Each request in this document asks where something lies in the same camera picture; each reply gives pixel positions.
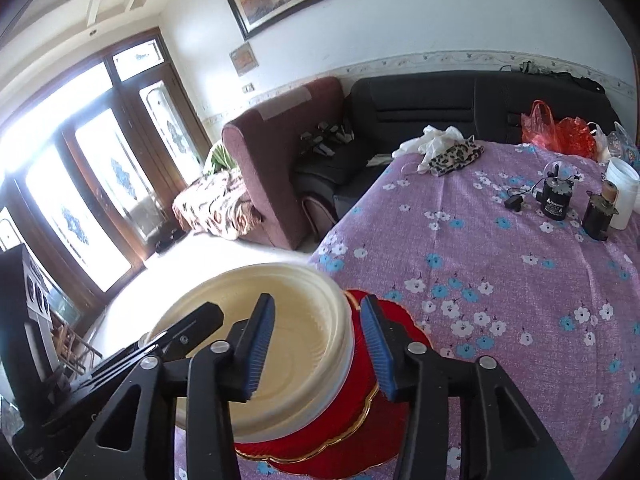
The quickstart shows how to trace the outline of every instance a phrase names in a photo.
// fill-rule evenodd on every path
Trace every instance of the decorative wall border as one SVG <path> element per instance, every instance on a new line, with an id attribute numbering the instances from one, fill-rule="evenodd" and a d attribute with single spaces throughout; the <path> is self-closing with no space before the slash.
<path id="1" fill-rule="evenodd" d="M 260 95 L 250 98 L 247 102 L 233 109 L 207 117 L 202 122 L 206 129 L 220 138 L 222 126 L 237 117 L 247 108 L 257 105 L 267 99 L 276 97 L 313 79 L 323 76 L 336 76 L 340 79 L 345 94 L 351 91 L 351 86 L 361 78 L 381 75 L 439 72 L 443 70 L 500 70 L 505 66 L 518 66 L 523 62 L 532 61 L 536 65 L 553 70 L 554 72 L 569 72 L 576 77 L 588 77 L 600 83 L 609 98 L 615 93 L 616 100 L 620 98 L 631 100 L 635 106 L 636 88 L 622 79 L 605 74 L 589 66 L 553 57 L 526 54 L 524 52 L 503 52 L 497 50 L 443 50 L 437 52 L 423 52 L 366 61 L 345 65 L 340 68 L 327 70 L 302 79 L 297 79 L 279 86 Z"/>

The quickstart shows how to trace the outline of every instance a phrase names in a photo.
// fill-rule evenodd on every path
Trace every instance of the screw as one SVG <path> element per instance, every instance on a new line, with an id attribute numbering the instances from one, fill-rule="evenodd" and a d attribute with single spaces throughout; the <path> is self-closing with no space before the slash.
<path id="1" fill-rule="evenodd" d="M 155 368 L 156 366 L 158 366 L 158 358 L 150 355 L 149 357 L 145 357 L 144 359 L 142 359 L 142 361 L 140 361 L 140 367 L 143 370 L 151 370 L 153 368 Z"/>
<path id="2" fill-rule="evenodd" d="M 231 345 L 226 341 L 220 340 L 214 341 L 209 348 L 214 354 L 223 354 L 231 348 Z"/>
<path id="3" fill-rule="evenodd" d="M 493 370 L 498 365 L 498 363 L 495 361 L 495 359 L 493 357 L 488 356 L 488 355 L 483 355 L 478 360 L 478 363 L 480 364 L 480 366 L 482 368 L 485 368 L 486 370 Z"/>
<path id="4" fill-rule="evenodd" d="M 414 341 L 412 343 L 409 343 L 406 349 L 412 354 L 418 354 L 418 355 L 424 354 L 427 351 L 426 345 L 424 343 L 420 343 L 419 341 Z"/>

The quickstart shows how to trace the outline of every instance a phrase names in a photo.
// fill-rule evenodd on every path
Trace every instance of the purple tablecloth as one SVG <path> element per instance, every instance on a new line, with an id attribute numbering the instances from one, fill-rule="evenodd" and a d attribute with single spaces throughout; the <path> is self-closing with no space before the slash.
<path id="1" fill-rule="evenodd" d="M 638 418 L 640 216 L 607 242 L 580 225 L 602 165 L 532 146 L 484 142 L 482 157 L 442 177 L 394 161 L 327 235 L 311 262 L 342 288 L 396 300 L 442 355 L 492 355 L 510 374 L 577 480 L 596 479 Z M 565 221 L 542 216 L 531 195 L 520 214 L 502 201 L 533 186 L 548 162 L 575 165 Z M 460 467 L 459 409 L 452 403 L 449 477 Z M 177 445 L 176 478 L 184 480 Z M 242 476 L 284 475 L 240 460 Z M 361 477 L 390 479 L 394 462 Z"/>

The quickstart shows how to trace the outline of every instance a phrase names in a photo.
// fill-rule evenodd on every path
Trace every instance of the white tile floor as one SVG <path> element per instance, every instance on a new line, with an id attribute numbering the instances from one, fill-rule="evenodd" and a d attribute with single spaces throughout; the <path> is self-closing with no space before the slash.
<path id="1" fill-rule="evenodd" d="M 305 263 L 316 245 L 286 251 L 208 234 L 189 234 L 152 256 L 98 320 L 92 344 L 107 357 L 149 332 L 169 307 L 200 283 L 231 269 L 267 262 Z"/>

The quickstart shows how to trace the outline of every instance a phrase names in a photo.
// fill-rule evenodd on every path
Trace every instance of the white bucket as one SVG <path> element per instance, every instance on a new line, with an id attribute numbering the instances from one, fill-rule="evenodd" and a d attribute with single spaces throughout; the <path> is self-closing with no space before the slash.
<path id="1" fill-rule="evenodd" d="M 612 158 L 607 167 L 606 178 L 618 188 L 618 196 L 616 198 L 618 214 L 613 215 L 610 225 L 614 229 L 625 229 L 638 198 L 640 176 L 624 160 Z"/>
<path id="2" fill-rule="evenodd" d="M 225 272 L 172 306 L 149 338 L 210 301 L 225 314 L 222 328 L 191 355 L 224 339 L 233 323 L 250 316 L 260 293 L 271 294 L 276 321 L 260 385 L 246 404 L 230 403 L 234 440 L 265 442 L 304 428 L 333 402 L 351 368 L 351 307 L 340 287 L 307 266 L 260 264 Z M 186 425 L 186 399 L 176 423 Z"/>

